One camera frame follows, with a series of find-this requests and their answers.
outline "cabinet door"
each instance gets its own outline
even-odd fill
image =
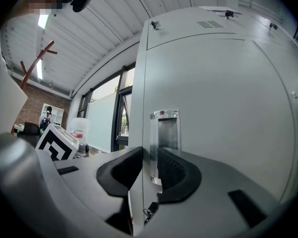
[[[293,108],[296,142],[293,170],[283,197],[283,200],[287,200],[289,195],[292,195],[298,189],[298,54],[291,53],[278,45],[267,45],[259,42],[256,42],[256,44],[275,66],[287,89]]]
[[[294,158],[294,122],[285,88],[253,43],[183,38],[147,51],[144,148],[149,114],[178,109],[182,150],[222,161],[278,200]]]
[[[149,26],[148,49],[180,38],[214,33],[234,34],[224,18],[202,8],[186,8],[159,15],[149,20],[158,21],[159,29]]]

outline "wooden coat rack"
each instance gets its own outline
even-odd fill
[[[22,70],[23,70],[23,72],[24,72],[24,74],[25,74],[25,75],[24,75],[24,78],[23,78],[23,80],[22,80],[22,82],[21,82],[21,84],[20,84],[20,88],[21,88],[22,90],[25,88],[26,82],[28,81],[28,79],[29,79],[29,77],[30,77],[32,71],[34,70],[36,64],[38,63],[38,61],[39,61],[40,59],[42,59],[43,55],[44,55],[46,52],[51,53],[51,54],[55,54],[55,55],[57,54],[57,52],[52,51],[52,50],[49,50],[49,48],[50,48],[51,46],[53,46],[53,44],[54,44],[54,41],[50,41],[50,43],[49,43],[44,49],[41,50],[40,54],[36,57],[36,59],[34,60],[34,62],[32,63],[32,65],[31,65],[30,68],[28,69],[28,71],[26,70],[26,68],[25,68],[25,66],[24,66],[24,62],[23,62],[23,61],[20,62],[20,63],[21,63]],[[12,127],[11,134],[12,134],[12,135],[14,134],[14,126]]]

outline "vent grille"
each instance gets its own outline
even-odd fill
[[[210,21],[200,21],[197,22],[200,26],[204,28],[214,28],[214,27],[222,27],[220,24],[218,24],[216,21],[210,20]]]

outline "black rubber pad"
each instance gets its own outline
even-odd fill
[[[186,200],[202,181],[197,166],[161,147],[158,147],[157,167],[163,188],[163,193],[158,194],[159,204]]]
[[[142,168],[143,148],[137,147],[101,166],[96,172],[96,178],[108,195],[127,198]]]
[[[65,175],[74,171],[77,171],[78,168],[75,166],[71,166],[71,167],[67,167],[67,168],[63,168],[63,169],[58,169],[58,172],[60,175]]]
[[[228,195],[250,228],[266,218],[266,215],[243,190],[230,191]]]

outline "plastic container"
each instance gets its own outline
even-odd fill
[[[80,143],[87,144],[90,120],[86,118],[74,118],[71,121],[71,135],[77,138]]]

